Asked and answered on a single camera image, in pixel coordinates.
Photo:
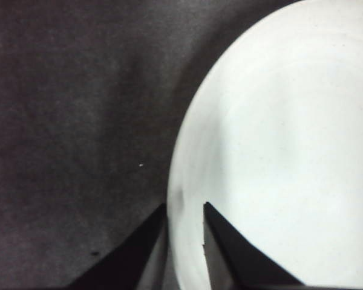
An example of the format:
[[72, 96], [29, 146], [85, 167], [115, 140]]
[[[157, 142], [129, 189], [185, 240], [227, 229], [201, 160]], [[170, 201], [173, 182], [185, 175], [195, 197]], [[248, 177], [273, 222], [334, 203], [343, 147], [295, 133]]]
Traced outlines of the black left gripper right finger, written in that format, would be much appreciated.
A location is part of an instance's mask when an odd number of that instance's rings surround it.
[[212, 289], [301, 289], [297, 279], [253, 246], [211, 203], [204, 211], [204, 254]]

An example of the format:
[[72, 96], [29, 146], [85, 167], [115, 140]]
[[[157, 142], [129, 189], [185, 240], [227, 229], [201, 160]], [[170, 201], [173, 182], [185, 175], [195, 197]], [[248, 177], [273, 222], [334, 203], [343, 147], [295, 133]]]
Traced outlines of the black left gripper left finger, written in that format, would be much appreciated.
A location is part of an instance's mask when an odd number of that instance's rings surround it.
[[161, 289], [168, 259], [166, 204], [67, 289]]

